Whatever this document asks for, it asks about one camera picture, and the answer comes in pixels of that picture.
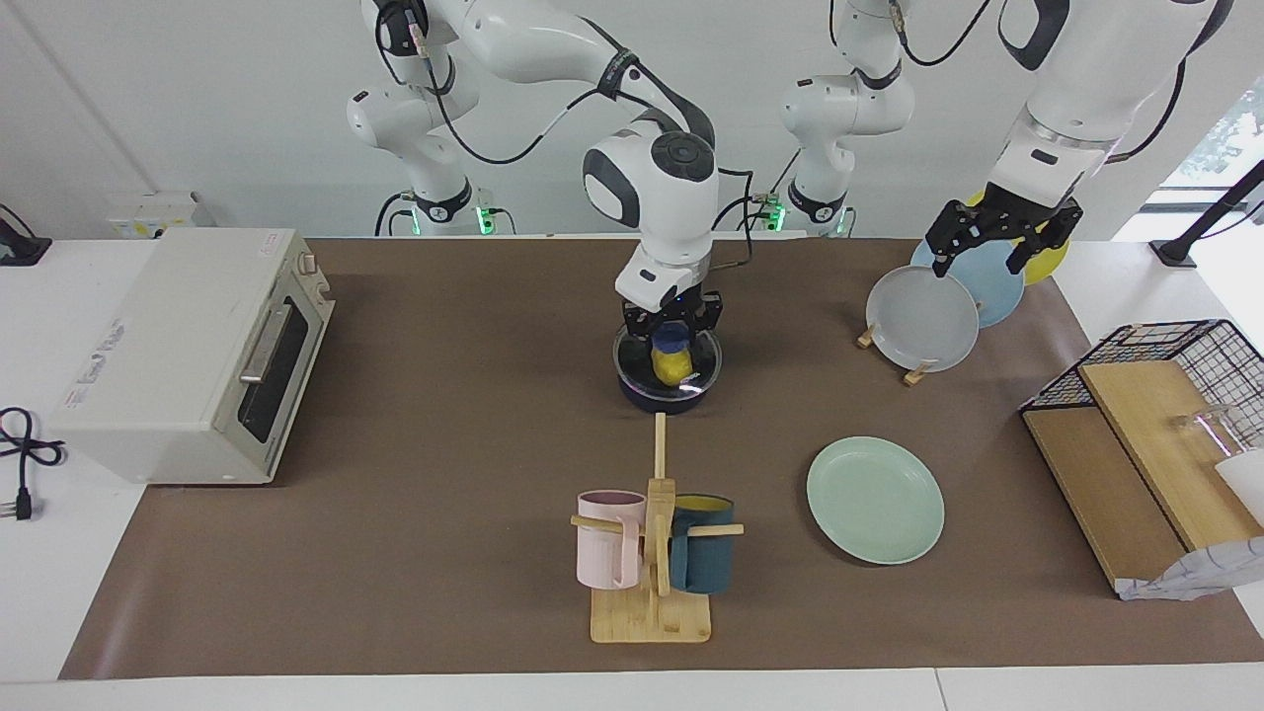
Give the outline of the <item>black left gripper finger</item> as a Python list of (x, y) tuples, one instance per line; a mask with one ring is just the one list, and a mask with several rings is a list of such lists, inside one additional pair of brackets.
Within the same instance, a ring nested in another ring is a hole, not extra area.
[(932, 271), (935, 277), (948, 275), (957, 256), (969, 248), (975, 238), (971, 221), (934, 221), (925, 235), (925, 244), (932, 250)]
[(1073, 221), (1016, 221), (1006, 269), (1023, 277), (1049, 277), (1066, 261)]

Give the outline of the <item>glass lid blue knob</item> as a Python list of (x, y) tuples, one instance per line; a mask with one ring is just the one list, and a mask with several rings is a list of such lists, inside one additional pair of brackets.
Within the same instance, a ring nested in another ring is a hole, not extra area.
[(652, 342), (636, 342), (626, 326), (616, 333), (613, 356), (621, 383), (632, 393), (660, 402), (683, 402), (702, 397), (717, 381), (724, 363), (724, 352), (714, 333), (699, 343), (689, 344), (695, 373), (678, 387), (667, 387), (655, 377), (650, 350)]

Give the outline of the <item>yellow plate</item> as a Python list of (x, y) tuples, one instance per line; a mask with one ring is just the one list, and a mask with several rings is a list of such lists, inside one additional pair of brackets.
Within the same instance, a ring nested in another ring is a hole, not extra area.
[(1074, 197), (1047, 207), (988, 185), (963, 202), (967, 234), (975, 240), (968, 256), (988, 257), (1002, 277), (1024, 283), (1047, 280), (1066, 261), (1071, 233), (1082, 218)]

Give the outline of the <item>light blue plate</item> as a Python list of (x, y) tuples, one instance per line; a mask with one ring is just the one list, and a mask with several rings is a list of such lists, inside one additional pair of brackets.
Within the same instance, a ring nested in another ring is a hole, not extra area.
[(975, 299), (981, 329), (1004, 321), (1021, 302), (1026, 288), (1025, 275), (1023, 271), (1012, 275), (1007, 269), (1007, 257), (1012, 250), (1007, 242), (988, 240), (957, 256), (945, 272)]

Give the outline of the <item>grey plate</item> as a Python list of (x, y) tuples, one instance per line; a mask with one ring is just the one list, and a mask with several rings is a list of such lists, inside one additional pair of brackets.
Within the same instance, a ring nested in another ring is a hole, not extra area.
[(866, 326), (877, 321), (919, 350), (937, 358), (929, 373), (962, 363), (980, 337), (975, 299), (952, 277), (935, 277), (929, 267), (902, 266), (873, 283), (865, 305)]

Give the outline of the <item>wooden plate rack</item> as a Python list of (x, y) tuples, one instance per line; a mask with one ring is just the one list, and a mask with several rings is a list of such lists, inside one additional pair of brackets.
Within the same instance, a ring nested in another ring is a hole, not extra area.
[(867, 325), (854, 338), (854, 345), (860, 350), (876, 348), (890, 364), (902, 369), (902, 385), (906, 387), (919, 385), (921, 378), (930, 372), (930, 366), (938, 363), (937, 358), (924, 358), (924, 356), (919, 356), (919, 350), (909, 350), (908, 343), (902, 342), (902, 338), (877, 321)]

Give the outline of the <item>light green plate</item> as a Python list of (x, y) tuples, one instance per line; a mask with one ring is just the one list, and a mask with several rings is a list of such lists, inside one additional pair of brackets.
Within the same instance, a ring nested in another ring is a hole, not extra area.
[(841, 552), (867, 564), (908, 564), (940, 540), (940, 486), (911, 450), (878, 436), (830, 442), (805, 478), (813, 521)]

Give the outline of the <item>black stand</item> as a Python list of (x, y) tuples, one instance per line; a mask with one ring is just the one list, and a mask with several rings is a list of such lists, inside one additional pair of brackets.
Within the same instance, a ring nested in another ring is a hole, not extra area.
[[(1191, 257), (1193, 245), (1198, 240), (1213, 237), (1213, 234), (1229, 232), (1229, 229), (1240, 225), (1241, 221), (1251, 220), (1259, 207), (1264, 207), (1264, 189), (1261, 189), (1261, 185), (1264, 185), (1264, 158), (1260, 158), (1246, 175), (1232, 185), (1232, 189), (1229, 189), (1218, 201), (1207, 207), (1176, 239), (1152, 240), (1149, 247), (1154, 256), (1157, 256), (1157, 261), (1160, 261), (1162, 264), (1170, 269), (1196, 269), (1197, 263)], [(1249, 207), (1243, 218), (1232, 221), (1229, 226), (1213, 230), (1218, 221), (1236, 211), (1241, 205), (1254, 205), (1254, 207)]]

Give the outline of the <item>pink mug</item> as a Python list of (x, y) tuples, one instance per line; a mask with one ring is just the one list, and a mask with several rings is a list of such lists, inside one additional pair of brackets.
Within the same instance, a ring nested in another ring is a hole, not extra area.
[(647, 498), (640, 492), (592, 490), (578, 495), (576, 514), (614, 522), (612, 530), (576, 529), (576, 579), (592, 590), (635, 590), (642, 566)]

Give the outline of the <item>dark teal mug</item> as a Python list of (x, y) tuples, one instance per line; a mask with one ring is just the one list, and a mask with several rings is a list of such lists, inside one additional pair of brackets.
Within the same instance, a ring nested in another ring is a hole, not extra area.
[(727, 497), (681, 493), (675, 498), (669, 536), (669, 581), (683, 593), (723, 593), (732, 579), (734, 536), (691, 536), (691, 530), (734, 521)]

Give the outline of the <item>clear glass cup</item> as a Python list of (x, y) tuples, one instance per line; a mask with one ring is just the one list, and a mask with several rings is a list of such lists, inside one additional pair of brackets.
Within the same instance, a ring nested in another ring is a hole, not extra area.
[(1173, 425), (1184, 436), (1208, 445), (1215, 463), (1249, 450), (1264, 450), (1264, 434), (1256, 431), (1245, 410), (1235, 405), (1207, 405), (1198, 411), (1176, 416)]

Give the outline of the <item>wooden mug tree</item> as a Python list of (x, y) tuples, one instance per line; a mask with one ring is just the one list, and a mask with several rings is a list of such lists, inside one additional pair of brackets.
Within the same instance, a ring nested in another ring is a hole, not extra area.
[(592, 587), (589, 638), (598, 644), (700, 644), (712, 636), (709, 595), (670, 584), (678, 493), (667, 477), (667, 414), (656, 414), (653, 428), (653, 472), (643, 516), (574, 512), (570, 517), (578, 530), (618, 536), (618, 587)]

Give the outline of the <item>brown table mat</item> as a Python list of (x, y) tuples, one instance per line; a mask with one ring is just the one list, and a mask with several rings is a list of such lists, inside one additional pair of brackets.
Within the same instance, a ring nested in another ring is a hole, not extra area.
[[(643, 490), (652, 419), (621, 395), (614, 240), (321, 240), (336, 299), (276, 481), (149, 490), (59, 676), (793, 671), (1264, 660), (1235, 595), (1124, 602), (1020, 406), (1087, 350), (1042, 283), (963, 364), (906, 388), (853, 339), (902, 240), (763, 243), (715, 277), (724, 364), (667, 430), (685, 492), (744, 535), (703, 644), (600, 645), (569, 517)], [(817, 528), (830, 442), (911, 450), (939, 543), (867, 564)]]

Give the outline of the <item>white cup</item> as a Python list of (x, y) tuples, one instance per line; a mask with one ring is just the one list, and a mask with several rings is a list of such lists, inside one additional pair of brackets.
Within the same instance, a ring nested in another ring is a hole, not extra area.
[(1229, 455), (1215, 464), (1215, 471), (1264, 529), (1264, 448)]

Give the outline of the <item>white marbled sheet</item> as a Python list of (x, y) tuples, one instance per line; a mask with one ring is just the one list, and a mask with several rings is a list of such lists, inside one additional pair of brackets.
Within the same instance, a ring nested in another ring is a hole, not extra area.
[(1193, 601), (1260, 581), (1264, 581), (1264, 535), (1191, 552), (1154, 579), (1116, 578), (1112, 590), (1122, 601)]

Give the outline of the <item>beige toaster oven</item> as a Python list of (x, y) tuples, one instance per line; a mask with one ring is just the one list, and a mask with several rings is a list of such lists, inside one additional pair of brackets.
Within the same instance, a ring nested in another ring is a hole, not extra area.
[(176, 228), (46, 424), (135, 483), (270, 483), (334, 307), (295, 230)]

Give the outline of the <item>black stand base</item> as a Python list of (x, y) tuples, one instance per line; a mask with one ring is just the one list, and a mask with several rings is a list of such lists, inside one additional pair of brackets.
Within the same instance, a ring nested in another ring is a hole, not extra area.
[(39, 237), (13, 207), (0, 202), (0, 266), (34, 266), (49, 250), (53, 239)]

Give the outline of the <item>white wall socket box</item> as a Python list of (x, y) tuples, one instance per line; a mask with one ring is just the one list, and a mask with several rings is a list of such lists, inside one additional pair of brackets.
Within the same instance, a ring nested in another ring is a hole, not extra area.
[(195, 191), (112, 194), (107, 221), (123, 239), (157, 239), (173, 228), (217, 226)]

